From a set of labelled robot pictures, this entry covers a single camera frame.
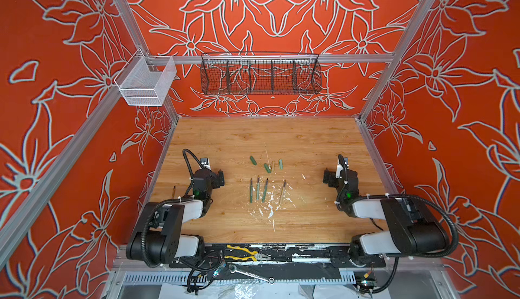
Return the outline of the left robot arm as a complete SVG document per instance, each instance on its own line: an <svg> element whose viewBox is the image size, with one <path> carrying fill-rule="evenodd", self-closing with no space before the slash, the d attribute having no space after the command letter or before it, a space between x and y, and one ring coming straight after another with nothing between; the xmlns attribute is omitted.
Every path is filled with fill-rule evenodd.
<svg viewBox="0 0 520 299"><path fill-rule="evenodd" d="M191 195L147 203L127 243L127 259L155 268L180 258L200 258L204 252L203 237L184 235L181 229L184 223L207 214L213 203L213 190L224 185L223 171L215 173L202 168L194 173Z"/></svg>

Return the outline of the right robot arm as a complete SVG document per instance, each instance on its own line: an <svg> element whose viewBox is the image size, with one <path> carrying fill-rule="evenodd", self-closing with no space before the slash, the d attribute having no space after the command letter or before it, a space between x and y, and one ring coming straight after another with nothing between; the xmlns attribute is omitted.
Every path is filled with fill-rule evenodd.
<svg viewBox="0 0 520 299"><path fill-rule="evenodd" d="M390 257L441 258L459 244L456 225L437 204L418 196L385 194L361 196L358 174L341 167L324 171L323 183L337 191L339 211L352 218L384 220L387 228L352 238L349 258L365 265L380 255Z"/></svg>

